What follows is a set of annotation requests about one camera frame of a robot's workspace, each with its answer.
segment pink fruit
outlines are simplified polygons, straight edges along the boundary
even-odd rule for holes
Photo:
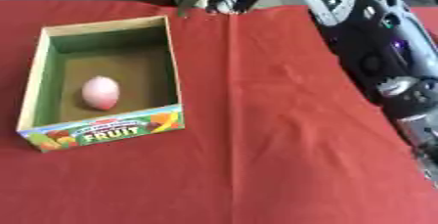
[[[117,104],[120,91],[113,79],[96,76],[82,87],[82,98],[92,108],[107,111]]]

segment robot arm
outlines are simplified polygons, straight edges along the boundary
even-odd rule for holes
[[[403,0],[305,0],[362,94],[381,107],[438,185],[438,49]]]

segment table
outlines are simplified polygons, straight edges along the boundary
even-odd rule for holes
[[[304,7],[240,17],[0,1],[2,223],[423,224],[437,192]],[[438,28],[436,9],[417,9]],[[168,15],[187,129],[39,154],[15,133],[42,26]]]

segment open box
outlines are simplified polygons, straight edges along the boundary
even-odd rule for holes
[[[119,84],[109,111],[81,99],[95,76]],[[47,152],[184,127],[166,17],[43,28],[17,128],[32,145]]]

